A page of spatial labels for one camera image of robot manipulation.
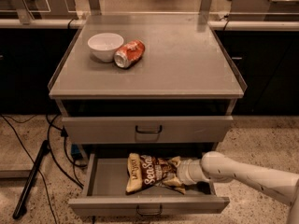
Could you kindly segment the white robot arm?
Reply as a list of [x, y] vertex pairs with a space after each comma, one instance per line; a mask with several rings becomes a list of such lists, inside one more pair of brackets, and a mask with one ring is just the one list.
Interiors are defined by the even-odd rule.
[[216, 151], [201, 159], [170, 160], [181, 185], [237, 180], [290, 207], [287, 224], [299, 224], [299, 174], [234, 161]]

